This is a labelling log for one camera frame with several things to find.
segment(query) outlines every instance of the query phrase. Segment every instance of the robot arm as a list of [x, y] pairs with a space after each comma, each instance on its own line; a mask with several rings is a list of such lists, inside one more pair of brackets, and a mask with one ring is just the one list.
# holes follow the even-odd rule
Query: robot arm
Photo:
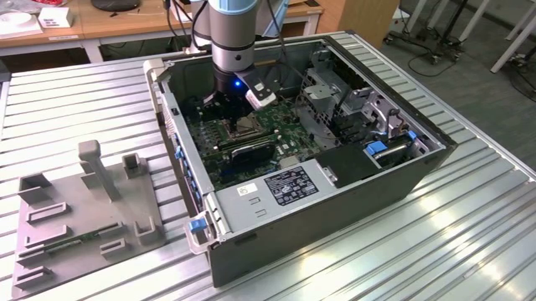
[[254, 67], [256, 34], [277, 36], [276, 20], [282, 24], [289, 0], [192, 0], [196, 27], [194, 46], [213, 44], [216, 92], [246, 94], [260, 110], [277, 97]]

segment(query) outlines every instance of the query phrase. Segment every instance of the metal slatted surface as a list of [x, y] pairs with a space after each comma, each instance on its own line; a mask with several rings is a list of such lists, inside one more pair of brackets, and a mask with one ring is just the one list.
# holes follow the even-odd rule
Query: metal slatted surface
[[74, 150], [87, 139], [101, 140], [106, 165], [133, 151], [150, 158], [169, 244], [31, 300], [535, 298], [534, 172], [357, 36], [333, 37], [460, 143], [409, 196], [214, 288], [206, 258], [190, 253], [185, 241], [186, 209], [147, 107], [143, 61], [21, 73], [11, 82], [0, 142], [0, 300], [11, 296], [15, 179], [42, 169], [51, 179], [82, 172]]

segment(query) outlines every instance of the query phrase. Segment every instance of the gray plastic holder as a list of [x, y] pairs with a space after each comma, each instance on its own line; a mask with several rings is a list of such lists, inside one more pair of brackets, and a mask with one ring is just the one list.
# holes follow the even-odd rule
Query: gray plastic holder
[[21, 178], [12, 297], [27, 297], [165, 244], [147, 160], [105, 167], [97, 140], [79, 144], [85, 173]]

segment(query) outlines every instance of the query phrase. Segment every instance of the power supply label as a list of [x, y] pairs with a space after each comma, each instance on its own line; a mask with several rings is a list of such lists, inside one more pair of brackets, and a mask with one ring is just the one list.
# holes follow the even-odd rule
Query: power supply label
[[301, 166], [265, 178], [265, 182], [277, 203], [282, 206], [319, 192], [319, 188]]

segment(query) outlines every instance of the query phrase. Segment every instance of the circuit board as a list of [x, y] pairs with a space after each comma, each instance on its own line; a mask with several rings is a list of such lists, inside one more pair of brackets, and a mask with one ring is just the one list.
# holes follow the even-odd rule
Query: circuit board
[[[280, 102], [248, 115], [246, 124], [238, 122], [238, 130], [230, 130], [228, 120], [186, 119], [192, 137], [217, 190], [234, 186], [282, 168], [285, 158], [305, 161], [320, 153], [320, 147], [295, 115], [291, 102]], [[276, 151], [269, 158], [248, 166], [232, 166], [237, 150], [250, 145], [270, 144]]]

